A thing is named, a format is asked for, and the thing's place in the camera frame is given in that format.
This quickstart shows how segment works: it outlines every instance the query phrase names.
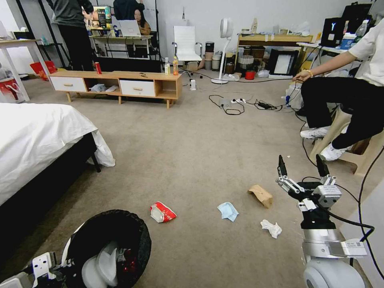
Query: brown paper bag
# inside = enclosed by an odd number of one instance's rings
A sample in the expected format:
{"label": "brown paper bag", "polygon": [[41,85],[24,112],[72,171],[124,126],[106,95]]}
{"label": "brown paper bag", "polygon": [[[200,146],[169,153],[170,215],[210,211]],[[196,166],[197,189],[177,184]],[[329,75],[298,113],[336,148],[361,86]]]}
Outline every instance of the brown paper bag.
{"label": "brown paper bag", "polygon": [[273,203],[273,196],[269,194],[266,190],[261,188],[259,185],[254,185],[248,189],[249,194],[255,194],[256,198],[264,205],[266,208],[270,208]]}

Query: black jacket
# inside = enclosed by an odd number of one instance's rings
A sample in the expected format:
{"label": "black jacket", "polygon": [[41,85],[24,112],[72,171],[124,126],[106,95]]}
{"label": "black jacket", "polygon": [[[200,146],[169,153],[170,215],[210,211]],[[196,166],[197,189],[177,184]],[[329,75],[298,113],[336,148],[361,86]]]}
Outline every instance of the black jacket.
{"label": "black jacket", "polygon": [[55,13],[56,22],[61,25],[85,27],[81,7],[88,14],[93,11],[89,0],[47,0],[47,2]]}
{"label": "black jacket", "polygon": [[135,20],[135,10],[144,10],[144,4],[136,2],[136,0],[115,0],[113,9],[117,20]]}

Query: white drawer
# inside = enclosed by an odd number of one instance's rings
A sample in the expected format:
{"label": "white drawer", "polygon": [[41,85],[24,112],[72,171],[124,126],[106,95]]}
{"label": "white drawer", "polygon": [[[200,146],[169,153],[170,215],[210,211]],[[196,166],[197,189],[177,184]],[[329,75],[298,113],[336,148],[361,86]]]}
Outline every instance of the white drawer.
{"label": "white drawer", "polygon": [[57,91],[87,92],[83,78],[50,77],[50,79]]}
{"label": "white drawer", "polygon": [[120,87],[123,95],[155,97],[153,81],[120,80]]}

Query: wooden tv stand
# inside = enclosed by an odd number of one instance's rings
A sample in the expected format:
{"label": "wooden tv stand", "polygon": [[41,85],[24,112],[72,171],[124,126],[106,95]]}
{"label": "wooden tv stand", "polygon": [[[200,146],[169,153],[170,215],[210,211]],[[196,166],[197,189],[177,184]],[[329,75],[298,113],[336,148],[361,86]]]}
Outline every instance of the wooden tv stand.
{"label": "wooden tv stand", "polygon": [[[181,75],[166,75],[164,73],[142,72],[103,72],[93,71],[58,71],[50,74],[52,85],[56,91],[67,92],[68,102],[71,102],[70,92],[84,94],[106,94],[119,97],[157,98],[167,101],[167,108],[181,95]],[[106,87],[116,85],[113,92],[92,92],[91,87],[97,83]]]}

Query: bracelet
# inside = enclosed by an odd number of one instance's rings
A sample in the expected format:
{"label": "bracelet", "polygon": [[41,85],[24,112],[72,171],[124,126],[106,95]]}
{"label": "bracelet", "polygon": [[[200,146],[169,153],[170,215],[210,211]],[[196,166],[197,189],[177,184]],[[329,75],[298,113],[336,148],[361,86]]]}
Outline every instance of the bracelet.
{"label": "bracelet", "polygon": [[305,70],[306,72],[308,72],[309,74],[311,74],[311,78],[313,77],[313,73],[311,70]]}

